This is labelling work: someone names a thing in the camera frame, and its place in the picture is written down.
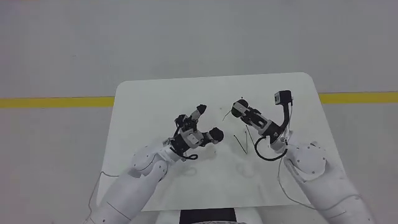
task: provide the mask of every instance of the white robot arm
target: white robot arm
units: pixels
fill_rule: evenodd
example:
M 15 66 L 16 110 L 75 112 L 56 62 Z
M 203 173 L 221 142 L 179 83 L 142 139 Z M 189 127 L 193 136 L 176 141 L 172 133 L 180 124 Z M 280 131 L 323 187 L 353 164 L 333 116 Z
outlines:
M 275 94 L 275 104 L 284 107 L 285 118 L 281 126 L 263 117 L 260 111 L 251 108 L 244 99 L 234 103 L 231 113 L 257 129 L 261 138 L 254 147 L 260 158 L 275 161 L 283 157 L 286 168 L 312 207 L 291 199 L 283 189 L 278 175 L 279 185 L 289 199 L 317 210 L 331 224 L 374 224 L 368 207 L 339 165 L 331 160 L 317 143 L 299 142 L 293 132 L 288 130 L 289 104 L 292 103 L 290 91 L 280 91 Z M 270 147 L 275 153 L 280 154 L 279 156 L 270 159 L 259 153 L 257 145 L 266 137 L 269 137 Z
M 218 128 L 208 133 L 197 130 L 197 122 L 205 110 L 206 106 L 200 105 L 189 117 L 180 115 L 175 120 L 177 130 L 172 138 L 159 145 L 146 146 L 134 154 L 131 165 L 112 183 L 88 221 L 95 224 L 129 223 L 145 207 L 171 165 L 178 160 L 198 158 L 196 154 L 185 156 L 187 150 L 222 141 L 224 134 Z

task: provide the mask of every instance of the yellow stripe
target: yellow stripe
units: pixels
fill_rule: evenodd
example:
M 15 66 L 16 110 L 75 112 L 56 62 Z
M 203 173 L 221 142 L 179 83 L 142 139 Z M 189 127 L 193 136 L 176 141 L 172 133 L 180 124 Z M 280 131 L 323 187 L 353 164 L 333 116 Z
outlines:
M 398 103 L 398 92 L 320 93 L 322 104 Z
M 112 107 L 114 97 L 3 98 L 0 108 Z
M 322 104 L 398 103 L 398 92 L 320 93 Z M 0 108 L 112 107 L 114 97 L 0 98 Z

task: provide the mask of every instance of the white table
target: white table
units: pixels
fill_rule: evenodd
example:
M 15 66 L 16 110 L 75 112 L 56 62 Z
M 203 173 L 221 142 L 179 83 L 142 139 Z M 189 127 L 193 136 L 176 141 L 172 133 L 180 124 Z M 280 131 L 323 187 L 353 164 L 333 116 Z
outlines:
M 343 166 L 312 79 L 305 73 L 281 73 L 123 82 L 116 91 L 102 170 L 120 173 L 138 149 L 172 136 L 178 115 L 189 115 L 205 104 L 198 128 L 208 131 L 217 126 L 224 131 L 224 140 L 191 151 L 199 155 L 197 161 L 175 164 L 144 211 L 293 204 L 277 183 L 278 162 L 258 158 L 250 139 L 246 155 L 233 137 L 246 142 L 244 123 L 232 115 L 222 121 L 232 104 L 244 97 L 266 118 L 281 124 L 282 107 L 274 104 L 274 93 L 280 90 L 292 91 L 290 128 L 295 135 L 302 141 L 318 141 Z M 256 140 L 258 134 L 250 131 Z M 267 145 L 260 144 L 260 152 L 275 156 Z M 97 203 L 113 180 L 101 178 Z M 281 180 L 291 197 L 307 202 L 284 166 Z

